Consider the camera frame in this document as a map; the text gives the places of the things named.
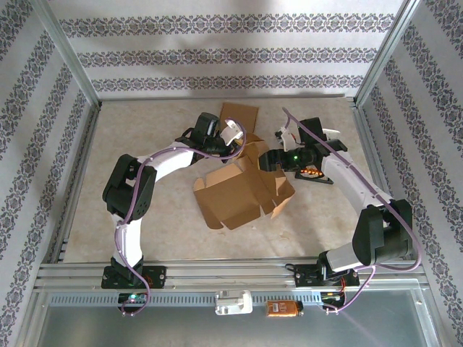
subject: cable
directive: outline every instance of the cable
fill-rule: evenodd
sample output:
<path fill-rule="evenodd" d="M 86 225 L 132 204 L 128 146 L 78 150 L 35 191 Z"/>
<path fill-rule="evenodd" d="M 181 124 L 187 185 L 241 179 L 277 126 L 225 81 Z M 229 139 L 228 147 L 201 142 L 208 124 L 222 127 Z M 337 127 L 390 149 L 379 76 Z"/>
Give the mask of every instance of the cable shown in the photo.
<path fill-rule="evenodd" d="M 141 274 L 139 274 L 137 271 L 134 270 L 134 268 L 132 266 L 130 266 L 130 264 L 127 261 L 126 257 L 124 257 L 124 255 L 122 254 L 122 248 L 121 248 L 121 245 L 119 244 L 119 232 L 121 230 L 121 226 L 123 226 L 124 224 L 127 224 L 127 222 L 132 217 L 133 210 L 135 209 L 135 204 L 137 202 L 138 189 L 140 188 L 140 178 L 142 176 L 142 171 L 143 171 L 145 166 L 147 166 L 150 162 L 152 162 L 158 156 L 163 155 L 165 153 L 174 152 L 176 150 L 186 150 L 186 151 L 190 151 L 190 152 L 194 152 L 194 153 L 197 153 L 199 155 L 202 155 L 204 158 L 215 158 L 215 159 L 220 159 L 220 160 L 228 160 L 228 159 L 232 159 L 232 158 L 236 157 L 237 155 L 239 155 L 241 153 L 242 149 L 246 145 L 246 129 L 238 121 L 235 121 L 233 119 L 226 119 L 226 121 L 228 121 L 228 120 L 234 121 L 238 125 L 238 127 L 240 128 L 240 130 L 243 133 L 243 136 L 242 136 L 243 143 L 241 144 L 241 146 L 237 150 L 234 151 L 233 154 L 227 155 L 227 156 L 224 156 L 224 157 L 216 157 L 214 155 L 204 153 L 204 152 L 202 152 L 200 150 L 196 150 L 195 148 L 190 148 L 190 147 L 169 147 L 169 148 L 165 148 L 163 150 L 160 150 L 157 153 L 154 153 L 153 155 L 146 158 L 143 161 L 142 165 L 140 165 L 140 167 L 138 168 L 137 177 L 135 179 L 135 185 L 134 185 L 134 189 L 133 189 L 132 201 L 130 203 L 130 208 L 129 208 L 129 210 L 127 212 L 127 215 L 125 216 L 124 220 L 121 220 L 121 221 L 119 221 L 117 223 L 116 230 L 114 232 L 114 243 L 116 245 L 116 250 L 118 251 L 119 256 L 121 257 L 122 261 L 124 262 L 126 268 L 129 269 L 129 271 L 131 273 L 133 273 L 139 280 L 142 281 L 142 283 L 145 285 L 146 291 L 147 291 L 145 303 L 137 311 L 131 312 L 130 316 L 135 316 L 136 314 L 143 311 L 144 308 L 150 302 L 150 297 L 151 297 L 151 290 L 150 290 L 150 286 L 149 286 L 148 282 L 141 276 Z M 121 307 L 121 311 L 122 311 L 123 315 L 126 314 L 126 312 L 124 310 L 126 303 L 127 302 L 125 301 L 123 303 L 122 307 Z"/>
<path fill-rule="evenodd" d="M 330 304 L 325 304 L 323 303 L 323 305 L 325 307 L 329 307 L 331 310 L 327 309 L 326 310 L 326 313 L 329 314 L 329 313 L 336 313 L 338 314 L 340 311 L 343 311 L 345 310 L 347 307 L 349 307 L 355 300 L 357 300 L 357 298 L 359 297 L 360 293 L 362 293 L 363 289 L 369 284 L 369 282 L 371 281 L 371 279 L 373 278 L 373 276 L 375 275 L 375 272 L 376 272 L 376 267 L 375 266 L 372 266 L 371 267 L 371 274 L 368 276 L 368 278 L 366 279 L 366 281 L 360 286 L 359 290 L 357 291 L 357 293 L 355 293 L 355 295 L 352 297 L 352 299 L 350 299 L 347 303 L 345 303 L 344 305 L 342 305 L 341 307 L 336 307 L 334 305 L 330 305 Z"/>
<path fill-rule="evenodd" d="M 421 264 L 421 259 L 422 259 L 422 250 L 421 250 L 421 245 L 415 236 L 415 234 L 412 231 L 412 228 L 405 222 L 405 220 L 400 216 L 400 214 L 395 211 L 395 209 L 390 206 L 390 204 L 387 203 L 387 201 L 384 200 L 382 196 L 379 195 L 379 193 L 376 191 L 374 187 L 368 182 L 368 180 L 360 173 L 360 171 L 352 165 L 346 158 L 344 158 L 342 155 L 337 153 L 328 143 L 323 141 L 321 138 L 319 138 L 316 134 L 311 132 L 304 124 L 302 124 L 300 121 L 298 121 L 288 110 L 287 108 L 283 107 L 283 112 L 287 115 L 288 121 L 291 119 L 294 121 L 298 127 L 300 127 L 302 130 L 307 132 L 311 137 L 316 139 L 324 148 L 329 150 L 331 153 L 333 153 L 342 163 L 344 163 L 348 168 L 350 168 L 354 174 L 359 178 L 360 181 L 368 188 L 368 190 L 373 194 L 373 196 L 378 199 L 384 207 L 402 224 L 404 229 L 407 231 L 407 233 L 410 235 L 410 238 L 412 239 L 412 244 L 415 247 L 416 253 L 417 253 L 417 259 L 415 260 L 415 263 L 409 267 L 394 267 L 390 265 L 383 265 L 383 264 L 377 264 L 376 266 L 381 266 L 389 270 L 395 270 L 395 271 L 402 271 L 402 272 L 407 272 L 407 271 L 412 271 L 416 269 L 418 266 Z"/>

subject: patterned wallpaper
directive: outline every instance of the patterned wallpaper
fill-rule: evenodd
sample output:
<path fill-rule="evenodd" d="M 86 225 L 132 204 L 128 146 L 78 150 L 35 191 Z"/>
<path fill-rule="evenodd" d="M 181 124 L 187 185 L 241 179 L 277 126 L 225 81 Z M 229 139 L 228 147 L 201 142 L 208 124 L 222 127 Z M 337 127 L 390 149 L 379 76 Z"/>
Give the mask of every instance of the patterned wallpaper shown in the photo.
<path fill-rule="evenodd" d="M 354 96 L 401 1 L 51 1 L 98 95 Z"/>
<path fill-rule="evenodd" d="M 1 0 L 0 11 L 0 346 L 13 346 L 90 105 L 30 4 Z"/>
<path fill-rule="evenodd" d="M 420 4 L 363 106 L 390 190 L 413 206 L 451 345 L 463 346 L 462 2 Z"/>

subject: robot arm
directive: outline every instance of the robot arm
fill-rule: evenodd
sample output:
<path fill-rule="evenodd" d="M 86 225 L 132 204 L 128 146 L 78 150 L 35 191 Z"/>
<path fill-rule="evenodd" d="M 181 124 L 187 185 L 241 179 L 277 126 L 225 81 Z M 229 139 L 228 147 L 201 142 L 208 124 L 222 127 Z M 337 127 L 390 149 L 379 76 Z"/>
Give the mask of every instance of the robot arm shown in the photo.
<path fill-rule="evenodd" d="M 219 133 L 218 117 L 209 113 L 202 113 L 195 128 L 188 129 L 181 137 L 175 139 L 168 148 L 188 147 L 220 157 L 230 155 L 237 150 L 234 140 L 239 139 L 243 133 L 233 121 L 226 123 L 227 127 Z M 191 150 L 171 150 L 158 155 L 146 164 L 139 180 L 139 189 L 132 215 L 127 223 L 120 224 L 127 217 L 132 202 L 134 187 L 131 183 L 135 180 L 142 163 L 151 156 L 122 155 L 103 191 L 103 200 L 111 213 L 114 227 L 119 228 L 116 242 L 120 246 L 121 252 L 118 249 L 114 251 L 111 266 L 122 277 L 134 284 L 137 282 L 137 278 L 126 267 L 121 257 L 125 258 L 130 267 L 141 273 L 143 267 L 143 253 L 140 247 L 141 223 L 150 207 L 155 183 L 179 168 L 186 168 L 203 158 L 202 155 Z"/>
<path fill-rule="evenodd" d="M 371 266 L 409 254 L 412 251 L 410 235 L 385 208 L 378 196 L 395 209 L 411 226 L 412 209 L 408 202 L 395 201 L 374 185 L 354 164 L 346 146 L 338 139 L 329 140 L 327 138 L 323 133 L 320 119 L 307 119 L 301 123 L 326 141 L 347 160 L 349 165 L 301 129 L 300 138 L 304 147 L 295 147 L 292 143 L 294 139 L 285 135 L 287 130 L 282 129 L 281 133 L 276 133 L 276 135 L 283 140 L 285 149 L 269 150 L 259 158 L 259 164 L 260 169 L 264 171 L 274 171 L 277 168 L 282 168 L 284 171 L 300 171 L 315 166 L 340 188 L 359 216 L 352 242 L 320 254 L 318 260 L 320 279 L 338 278 L 350 269 Z M 352 166 L 360 172 L 362 178 L 352 171 Z M 365 182 L 373 186 L 377 194 L 372 194 Z"/>

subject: cardboard flap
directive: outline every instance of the cardboard flap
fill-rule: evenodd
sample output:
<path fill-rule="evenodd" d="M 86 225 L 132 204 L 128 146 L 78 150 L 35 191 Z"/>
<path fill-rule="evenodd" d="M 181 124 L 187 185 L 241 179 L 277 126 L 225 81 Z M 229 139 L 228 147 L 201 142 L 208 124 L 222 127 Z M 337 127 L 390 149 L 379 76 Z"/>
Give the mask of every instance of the cardboard flap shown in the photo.
<path fill-rule="evenodd" d="M 272 195 L 267 189 L 267 186 L 264 182 L 260 179 L 260 175 L 258 173 L 258 169 L 254 166 L 250 166 L 244 173 L 249 187 L 252 190 L 255 198 L 259 202 L 259 205 L 262 206 L 263 212 L 267 215 L 273 211 L 275 208 L 275 204 L 273 203 Z"/>
<path fill-rule="evenodd" d="M 193 184 L 193 191 L 196 192 L 197 190 L 204 189 L 205 184 L 203 179 L 197 179 Z"/>
<path fill-rule="evenodd" d="M 258 206 L 250 208 L 239 215 L 235 215 L 231 218 L 224 220 L 225 226 L 230 229 L 236 229 L 252 220 L 260 217 L 260 208 Z"/>
<path fill-rule="evenodd" d="M 278 215 L 281 213 L 281 211 L 284 209 L 284 207 L 285 207 L 286 204 L 290 201 L 291 198 L 292 198 L 292 196 L 287 197 L 285 200 L 283 200 L 283 202 L 281 202 L 280 205 L 276 206 L 276 207 L 273 209 L 273 213 L 272 213 L 271 219 L 274 219 L 275 217 L 278 217 Z"/>
<path fill-rule="evenodd" d="M 294 187 L 288 181 L 285 181 L 280 186 L 280 189 L 278 191 L 278 195 L 276 197 L 274 197 L 273 200 L 276 202 L 277 205 L 280 205 L 288 197 L 292 197 L 295 192 L 296 191 L 294 190 Z"/>
<path fill-rule="evenodd" d="M 254 106 L 224 103 L 220 113 L 220 128 L 225 129 L 225 119 L 231 118 L 239 121 L 247 133 L 254 132 L 255 121 L 258 118 L 259 108 Z"/>
<path fill-rule="evenodd" d="M 195 196 L 199 205 L 207 206 L 222 221 L 259 206 L 244 175 L 197 190 Z"/>
<path fill-rule="evenodd" d="M 230 179 L 231 177 L 235 177 L 236 175 L 239 175 L 240 173 L 242 173 L 241 169 L 235 164 L 224 166 L 223 168 L 210 172 L 206 175 L 205 186 L 211 187 L 214 184 L 226 181 L 227 179 Z"/>

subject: purple cable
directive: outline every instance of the purple cable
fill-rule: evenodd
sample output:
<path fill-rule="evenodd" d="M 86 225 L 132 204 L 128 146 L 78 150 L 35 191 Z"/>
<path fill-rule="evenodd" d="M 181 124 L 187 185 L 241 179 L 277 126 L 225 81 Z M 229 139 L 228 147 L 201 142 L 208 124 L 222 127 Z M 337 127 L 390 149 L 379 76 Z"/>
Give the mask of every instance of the purple cable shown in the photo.
<path fill-rule="evenodd" d="M 116 249 L 119 253 L 119 256 L 121 257 L 122 261 L 124 262 L 125 266 L 127 267 L 127 269 L 129 269 L 129 271 L 131 273 L 133 273 L 135 276 L 137 276 L 137 278 L 139 280 L 142 281 L 142 283 L 145 285 L 146 287 L 146 300 L 145 300 L 145 303 L 135 312 L 132 312 L 130 313 L 130 316 L 135 316 L 136 314 L 140 313 L 141 311 L 144 310 L 144 308 L 148 305 L 148 303 L 150 302 L 150 298 L 151 298 L 151 292 L 150 292 L 150 285 L 148 284 L 148 282 L 146 281 L 146 279 L 144 279 L 141 274 L 139 274 L 137 271 L 134 270 L 133 267 L 130 266 L 129 262 L 127 261 L 127 259 L 122 255 L 122 248 L 121 248 L 121 245 L 119 244 L 119 230 L 120 230 L 120 226 L 124 225 L 124 224 L 127 224 L 127 222 L 129 221 L 130 217 L 132 217 L 132 214 L 133 214 L 133 210 L 135 209 L 135 204 L 137 202 L 137 195 L 138 195 L 138 189 L 140 188 L 140 178 L 142 176 L 142 171 L 143 171 L 143 168 L 148 164 L 150 163 L 151 161 L 153 161 L 155 158 L 157 158 L 158 156 L 160 155 L 163 155 L 165 153 L 169 153 L 169 152 L 174 152 L 175 150 L 186 150 L 186 151 L 190 151 L 190 152 L 194 152 L 194 153 L 197 153 L 199 155 L 202 155 L 204 158 L 215 158 L 215 159 L 220 159 L 220 160 L 228 160 L 228 159 L 232 159 L 234 157 L 236 157 L 237 155 L 239 155 L 242 151 L 242 149 L 245 147 L 246 145 L 246 129 L 242 126 L 241 123 L 239 123 L 238 121 L 234 121 L 236 124 L 238 124 L 238 127 L 241 129 L 241 131 L 243 132 L 243 143 L 241 144 L 241 146 L 239 147 L 238 150 L 235 150 L 233 154 L 231 155 L 227 155 L 225 157 L 216 157 L 214 155 L 210 155 L 210 154 L 207 154 L 207 153 L 204 153 L 204 152 L 201 152 L 200 150 L 196 150 L 194 148 L 190 148 L 190 147 L 169 147 L 169 148 L 165 148 L 163 150 L 160 150 L 158 151 L 157 153 L 154 153 L 153 155 L 149 156 L 148 158 L 145 159 L 145 161 L 143 161 L 142 165 L 140 165 L 140 167 L 138 168 L 138 172 L 137 172 L 137 178 L 135 179 L 135 185 L 134 185 L 134 189 L 133 189 L 133 196 L 132 196 L 132 201 L 130 203 L 130 208 L 127 212 L 127 215 L 125 217 L 124 220 L 122 221 L 119 221 L 116 225 L 116 230 L 114 232 L 114 243 L 116 245 Z M 125 308 L 125 304 L 127 302 L 125 301 L 121 307 L 121 311 L 122 311 L 122 314 L 125 315 L 126 312 L 124 311 L 124 308 Z"/>
<path fill-rule="evenodd" d="M 288 116 L 288 119 L 293 120 L 302 130 L 307 132 L 311 137 L 316 139 L 324 148 L 329 150 L 331 153 L 333 153 L 342 163 L 344 163 L 348 168 L 350 168 L 354 174 L 362 181 L 362 183 L 368 188 L 368 190 L 373 194 L 374 197 L 376 197 L 383 205 L 384 207 L 402 224 L 404 229 L 407 231 L 407 233 L 410 235 L 412 238 L 412 243 L 415 246 L 415 250 L 417 251 L 417 259 L 415 260 L 415 263 L 409 267 L 394 267 L 394 266 L 389 266 L 389 265 L 383 265 L 383 264 L 377 264 L 376 266 L 381 266 L 389 270 L 395 270 L 395 271 L 402 271 L 402 272 L 407 272 L 407 271 L 412 271 L 416 269 L 418 266 L 421 264 L 421 259 L 422 259 L 422 250 L 420 243 L 417 239 L 417 237 L 413 234 L 412 229 L 410 226 L 405 222 L 405 220 L 400 216 L 400 214 L 395 211 L 388 203 L 387 201 L 384 200 L 382 196 L 379 195 L 379 193 L 376 191 L 375 188 L 372 187 L 370 182 L 360 173 L 360 171 L 353 166 L 346 158 L 344 158 L 342 155 L 337 153 L 328 143 L 323 141 L 321 138 L 319 138 L 316 134 L 311 132 L 307 127 L 304 126 L 300 121 L 298 121 L 290 112 L 287 110 L 287 108 L 283 107 L 283 112 Z"/>

